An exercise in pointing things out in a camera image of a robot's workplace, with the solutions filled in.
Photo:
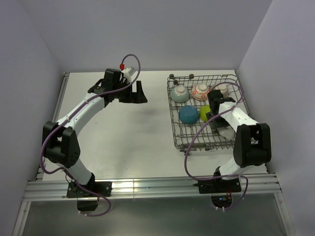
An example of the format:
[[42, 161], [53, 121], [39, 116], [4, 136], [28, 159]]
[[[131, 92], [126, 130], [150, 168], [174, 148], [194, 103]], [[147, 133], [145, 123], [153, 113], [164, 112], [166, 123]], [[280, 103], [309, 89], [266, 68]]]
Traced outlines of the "blue ceramic bowl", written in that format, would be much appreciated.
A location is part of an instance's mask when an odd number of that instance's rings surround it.
[[195, 124], [199, 120], [199, 112], [194, 106], [186, 105], [179, 110], [179, 120], [184, 124]]

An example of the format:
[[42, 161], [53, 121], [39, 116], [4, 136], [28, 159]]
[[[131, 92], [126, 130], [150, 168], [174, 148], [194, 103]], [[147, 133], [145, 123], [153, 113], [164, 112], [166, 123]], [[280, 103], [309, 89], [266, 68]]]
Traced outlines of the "orange floral patterned bowl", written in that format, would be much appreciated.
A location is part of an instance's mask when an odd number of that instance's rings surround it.
[[207, 100], [207, 94], [209, 92], [210, 88], [206, 84], [197, 84], [191, 89], [193, 98], [199, 101]]

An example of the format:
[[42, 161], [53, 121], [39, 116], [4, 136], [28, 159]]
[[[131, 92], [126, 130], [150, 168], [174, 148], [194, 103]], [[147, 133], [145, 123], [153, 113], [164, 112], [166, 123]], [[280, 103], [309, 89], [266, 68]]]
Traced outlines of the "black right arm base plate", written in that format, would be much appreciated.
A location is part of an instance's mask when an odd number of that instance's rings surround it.
[[238, 193], [242, 190], [238, 178], [232, 180], [223, 180], [222, 178], [199, 180], [194, 186], [198, 187], [200, 194]]

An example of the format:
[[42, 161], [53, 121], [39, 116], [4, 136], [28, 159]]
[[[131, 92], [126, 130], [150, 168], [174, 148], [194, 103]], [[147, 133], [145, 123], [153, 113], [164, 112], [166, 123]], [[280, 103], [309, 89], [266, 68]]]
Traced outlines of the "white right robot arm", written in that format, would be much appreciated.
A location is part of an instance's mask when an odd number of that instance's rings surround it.
[[225, 191], [230, 180], [238, 178], [252, 166], [270, 162], [271, 134], [270, 126], [252, 119], [232, 97], [224, 97], [220, 90], [213, 89], [208, 93], [210, 112], [206, 114], [210, 127], [215, 131], [232, 129], [234, 140], [233, 156], [217, 168], [218, 177], [213, 179], [217, 191]]

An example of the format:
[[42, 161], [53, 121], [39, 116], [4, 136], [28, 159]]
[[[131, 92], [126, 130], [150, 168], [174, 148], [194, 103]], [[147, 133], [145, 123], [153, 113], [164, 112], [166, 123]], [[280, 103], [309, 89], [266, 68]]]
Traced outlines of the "pale green ceramic bowl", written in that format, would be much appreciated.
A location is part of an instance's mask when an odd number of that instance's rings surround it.
[[186, 87], [178, 85], [172, 89], [170, 97], [175, 102], [183, 103], [189, 99], [189, 91]]

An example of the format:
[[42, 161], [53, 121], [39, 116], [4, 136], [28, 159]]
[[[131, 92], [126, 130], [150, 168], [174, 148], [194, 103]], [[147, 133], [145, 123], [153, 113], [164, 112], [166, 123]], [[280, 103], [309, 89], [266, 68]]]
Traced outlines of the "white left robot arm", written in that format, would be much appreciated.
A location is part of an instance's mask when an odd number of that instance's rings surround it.
[[47, 158], [79, 183], [80, 193], [84, 196], [94, 194], [95, 177], [80, 160], [78, 135], [98, 112], [115, 99], [121, 103], [147, 103], [138, 76], [139, 72], [133, 67], [106, 69], [104, 77], [88, 89], [84, 99], [70, 113], [56, 122], [46, 122], [40, 164]]

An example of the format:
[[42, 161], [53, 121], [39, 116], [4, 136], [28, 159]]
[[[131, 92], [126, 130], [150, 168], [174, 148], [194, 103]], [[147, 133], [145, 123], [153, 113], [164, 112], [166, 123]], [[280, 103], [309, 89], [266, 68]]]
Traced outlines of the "brown patterned ceramic bowl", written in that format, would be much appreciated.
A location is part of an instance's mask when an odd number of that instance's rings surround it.
[[214, 90], [219, 90], [224, 97], [228, 97], [229, 91], [226, 84], [216, 85]]

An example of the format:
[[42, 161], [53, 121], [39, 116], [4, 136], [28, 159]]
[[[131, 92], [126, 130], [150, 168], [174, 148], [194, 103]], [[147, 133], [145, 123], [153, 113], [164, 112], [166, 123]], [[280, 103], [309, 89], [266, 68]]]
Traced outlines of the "white square bowl green outside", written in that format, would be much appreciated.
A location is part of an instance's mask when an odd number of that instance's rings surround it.
[[207, 114], [211, 112], [211, 108], [209, 105], [204, 105], [199, 110], [199, 116], [203, 122], [207, 122]]

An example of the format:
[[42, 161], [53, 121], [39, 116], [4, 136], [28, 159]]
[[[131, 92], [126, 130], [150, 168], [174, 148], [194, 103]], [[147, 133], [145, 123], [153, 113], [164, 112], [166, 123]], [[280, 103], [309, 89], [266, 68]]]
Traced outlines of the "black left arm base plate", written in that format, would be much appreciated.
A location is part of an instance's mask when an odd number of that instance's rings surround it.
[[75, 182], [71, 182], [68, 185], [68, 190], [66, 197], [67, 198], [86, 198], [86, 197], [96, 197], [95, 194], [91, 192], [97, 193], [104, 197], [110, 197], [112, 190], [112, 182], [110, 181], [97, 181], [92, 183], [91, 185], [82, 185], [80, 188]]

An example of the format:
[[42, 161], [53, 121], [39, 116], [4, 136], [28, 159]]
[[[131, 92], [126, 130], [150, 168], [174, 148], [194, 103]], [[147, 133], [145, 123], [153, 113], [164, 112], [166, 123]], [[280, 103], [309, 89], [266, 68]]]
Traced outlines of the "small flower shaped patterned dish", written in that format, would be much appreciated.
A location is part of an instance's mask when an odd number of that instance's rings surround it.
[[218, 133], [220, 136], [226, 138], [227, 140], [233, 140], [235, 131], [229, 127], [218, 128]]

